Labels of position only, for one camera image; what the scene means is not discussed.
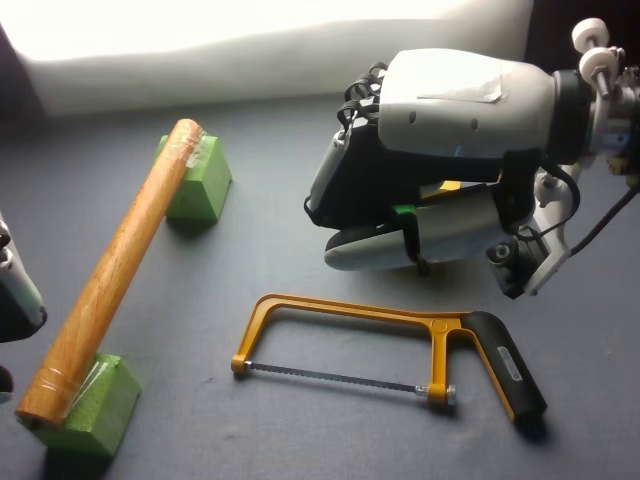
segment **wooden stick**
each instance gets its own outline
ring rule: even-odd
[[[62,427],[111,319],[155,235],[203,135],[180,120],[25,393],[16,415]]]

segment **wooden dowel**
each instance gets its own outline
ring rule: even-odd
[[[202,135],[193,120],[180,120],[174,127],[18,405],[20,418],[62,427]]]

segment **green block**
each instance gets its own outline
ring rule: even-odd
[[[62,429],[22,423],[51,449],[113,457],[139,395],[125,362],[98,353]]]
[[[168,135],[165,135],[160,140],[155,158],[158,158],[167,138]],[[222,215],[231,171],[217,137],[205,136],[197,152],[197,165],[187,169],[166,217],[215,223]]]

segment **white knob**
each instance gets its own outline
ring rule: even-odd
[[[597,88],[594,75],[598,68],[606,68],[611,83],[618,77],[618,58],[611,50],[598,47],[586,52],[580,59],[580,75],[585,82]]]
[[[595,40],[597,46],[606,47],[609,44],[609,30],[599,18],[587,18],[574,27],[571,38],[575,49],[586,53],[591,48],[590,38]]]

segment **table surface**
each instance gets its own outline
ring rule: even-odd
[[[623,210],[537,297],[504,297],[483,258],[338,272],[332,231],[302,209],[338,124],[338,97],[65,120],[0,145],[0,207],[50,320],[0,346],[17,395],[0,407],[0,478],[63,478],[13,411],[150,168],[160,137],[191,117],[223,143],[234,181],[210,229],[163,222],[102,351],[143,384],[107,479],[637,478],[640,472],[640,201]],[[624,193],[596,164],[568,229],[576,243]],[[501,317],[549,408],[544,428],[509,422],[477,353],[450,356],[455,416],[411,395],[256,373],[230,361],[255,302],[281,292],[411,310]],[[430,372],[428,339],[364,321],[282,313],[256,361],[413,384]]]

